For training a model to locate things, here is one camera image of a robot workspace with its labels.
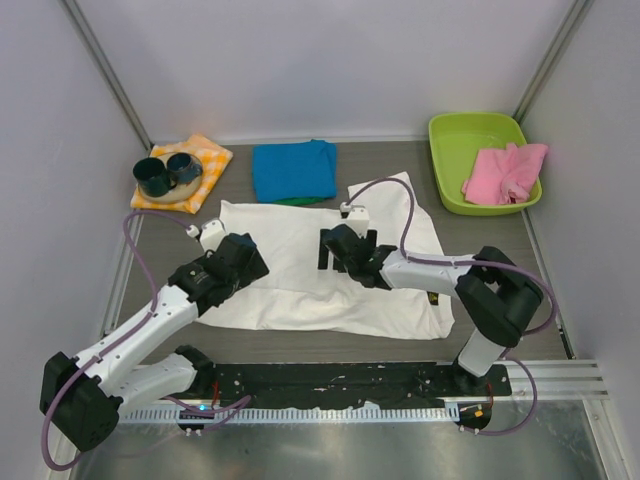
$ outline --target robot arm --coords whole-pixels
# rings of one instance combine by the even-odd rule
[[[178,348],[155,365],[134,370],[173,333],[269,272],[251,237],[226,234],[219,220],[205,224],[199,240],[204,255],[169,277],[147,323],[138,327],[151,303],[73,358],[58,352],[45,365],[40,398],[43,413],[80,366],[94,357],[100,359],[78,378],[53,414],[53,423],[80,451],[104,441],[120,415],[175,392],[204,392],[213,383],[213,363],[190,346]],[[122,343],[101,356],[118,341]]]
[[[505,349],[519,343],[543,300],[542,291],[518,273],[456,265],[470,260],[513,265],[494,247],[484,247],[476,255],[448,257],[412,252],[402,255],[395,246],[375,246],[366,236],[368,225],[362,219],[368,217],[363,210],[361,206],[343,204],[344,223],[324,232],[322,244],[351,278],[367,288],[412,288],[460,299],[476,329],[455,364],[468,380],[481,380]],[[351,219],[354,214],[358,219],[355,222]]]

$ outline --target wrinkled white fabric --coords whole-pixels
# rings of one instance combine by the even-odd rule
[[[406,172],[394,175],[409,183]],[[367,182],[349,187],[353,195]],[[398,245],[409,213],[409,195],[381,183],[354,202],[367,207],[378,244]],[[251,330],[335,330],[401,339],[435,339],[453,325],[451,299],[432,306],[426,292],[367,289],[346,273],[318,270],[320,229],[341,223],[337,210],[222,202],[227,232],[248,232],[270,273],[237,292],[198,321]],[[442,254],[431,218],[416,205],[407,250]]]

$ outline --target gray wooden table surface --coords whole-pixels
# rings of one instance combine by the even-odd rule
[[[234,158],[197,215],[178,214],[199,225],[218,216],[220,200],[255,202],[251,180],[250,146],[229,147]],[[338,197],[317,204],[334,208],[347,197],[347,186],[407,171],[417,201],[433,219],[445,254],[476,253],[484,245],[502,249],[517,265],[538,273],[536,260],[520,214],[499,217],[466,217],[442,206],[425,142],[338,144]],[[159,285],[182,263],[202,254],[184,231],[164,219],[146,217],[138,247]],[[131,269],[122,305],[124,321],[149,301],[150,290],[137,264]],[[340,362],[453,360],[473,331],[462,304],[453,301],[456,323],[446,339],[394,340],[348,333],[318,331],[252,331],[193,324],[173,335],[145,363],[153,363],[177,346],[191,344],[215,362]],[[545,303],[533,324],[548,316]],[[526,338],[514,355],[528,360],[566,359],[555,326]]]

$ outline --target blue cloth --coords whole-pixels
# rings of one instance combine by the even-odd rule
[[[258,202],[335,197],[336,158],[336,146],[323,140],[254,147],[253,188]]]

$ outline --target dark blue mug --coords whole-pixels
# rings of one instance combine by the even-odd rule
[[[167,160],[167,169],[179,185],[187,185],[202,175],[202,165],[188,153],[176,153]]]
[[[133,167],[133,176],[140,189],[149,197],[161,197],[176,186],[164,162],[159,158],[143,158]]]

